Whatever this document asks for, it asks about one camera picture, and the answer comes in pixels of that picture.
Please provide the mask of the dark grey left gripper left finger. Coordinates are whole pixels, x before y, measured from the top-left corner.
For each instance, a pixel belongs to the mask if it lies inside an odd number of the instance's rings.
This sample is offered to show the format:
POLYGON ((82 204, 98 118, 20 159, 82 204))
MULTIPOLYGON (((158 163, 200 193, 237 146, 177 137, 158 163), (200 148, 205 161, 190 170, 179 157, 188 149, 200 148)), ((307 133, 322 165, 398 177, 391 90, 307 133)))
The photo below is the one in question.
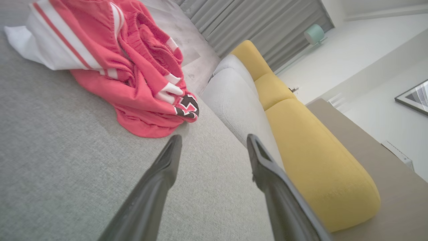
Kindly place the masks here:
POLYGON ((102 232, 100 241, 156 240, 167 193, 177 178, 181 150, 182 137, 172 136, 102 232))

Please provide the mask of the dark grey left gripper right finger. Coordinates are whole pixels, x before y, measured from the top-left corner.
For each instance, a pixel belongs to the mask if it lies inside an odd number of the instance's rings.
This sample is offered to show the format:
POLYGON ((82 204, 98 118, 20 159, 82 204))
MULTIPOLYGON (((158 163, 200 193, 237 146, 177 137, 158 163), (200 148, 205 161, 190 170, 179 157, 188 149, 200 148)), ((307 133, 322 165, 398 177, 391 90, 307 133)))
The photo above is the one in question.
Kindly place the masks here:
POLYGON ((247 136, 253 181, 263 192, 276 241, 330 241, 331 233, 254 134, 247 136))

